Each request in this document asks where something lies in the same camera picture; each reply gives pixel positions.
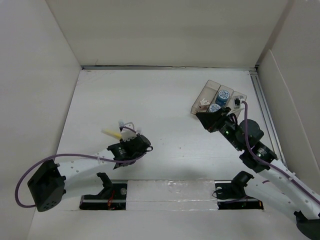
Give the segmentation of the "blue white round jar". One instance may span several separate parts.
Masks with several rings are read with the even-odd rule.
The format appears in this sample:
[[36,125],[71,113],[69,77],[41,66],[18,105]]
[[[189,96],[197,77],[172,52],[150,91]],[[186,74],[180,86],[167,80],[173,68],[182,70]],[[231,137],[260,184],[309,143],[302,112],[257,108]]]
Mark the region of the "blue white round jar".
[[220,110],[220,109],[221,109],[221,106],[220,106],[220,105],[218,105],[218,104],[216,104],[216,103],[213,103],[213,104],[211,104],[211,105],[209,106],[208,112],[210,112],[210,113],[215,113],[215,112],[217,112],[217,111]]

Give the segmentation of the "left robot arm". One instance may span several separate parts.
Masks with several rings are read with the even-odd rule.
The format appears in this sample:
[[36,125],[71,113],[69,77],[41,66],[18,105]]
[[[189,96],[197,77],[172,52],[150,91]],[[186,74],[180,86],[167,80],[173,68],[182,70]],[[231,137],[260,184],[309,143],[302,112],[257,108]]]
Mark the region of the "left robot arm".
[[37,211],[48,211],[62,200],[78,196],[111,199],[116,191],[107,173],[134,164],[152,150],[151,142],[144,135],[137,134],[95,155],[71,154],[73,160],[60,163],[50,157],[27,182]]

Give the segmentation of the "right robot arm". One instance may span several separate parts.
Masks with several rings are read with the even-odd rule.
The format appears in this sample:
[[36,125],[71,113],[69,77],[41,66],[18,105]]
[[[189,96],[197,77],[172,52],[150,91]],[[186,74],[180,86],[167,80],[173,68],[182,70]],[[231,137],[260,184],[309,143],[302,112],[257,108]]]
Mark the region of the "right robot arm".
[[265,179],[240,171],[232,180],[216,183],[214,197],[232,205],[254,198],[281,212],[310,240],[320,238],[320,196],[291,172],[277,155],[261,142],[264,132],[254,120],[238,122],[228,107],[215,112],[198,112],[205,130],[219,132],[237,151],[242,163]]

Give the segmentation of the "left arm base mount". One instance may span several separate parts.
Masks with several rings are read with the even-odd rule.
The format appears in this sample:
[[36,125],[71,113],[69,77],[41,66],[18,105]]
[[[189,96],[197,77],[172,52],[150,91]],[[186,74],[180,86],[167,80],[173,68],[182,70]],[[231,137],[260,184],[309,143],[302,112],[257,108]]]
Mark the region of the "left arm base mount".
[[116,180],[112,182],[104,172],[96,174],[102,183],[102,189],[97,194],[83,195],[79,209],[83,211],[123,211],[126,210],[128,182]]

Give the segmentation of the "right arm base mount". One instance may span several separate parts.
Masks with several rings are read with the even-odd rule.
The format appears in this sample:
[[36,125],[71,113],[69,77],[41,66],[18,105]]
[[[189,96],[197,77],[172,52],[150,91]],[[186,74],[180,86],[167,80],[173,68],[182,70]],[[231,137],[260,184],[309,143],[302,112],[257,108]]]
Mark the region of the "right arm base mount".
[[245,193],[245,187],[253,178],[241,171],[232,180],[216,180],[211,196],[217,199],[218,210],[264,210],[262,201]]

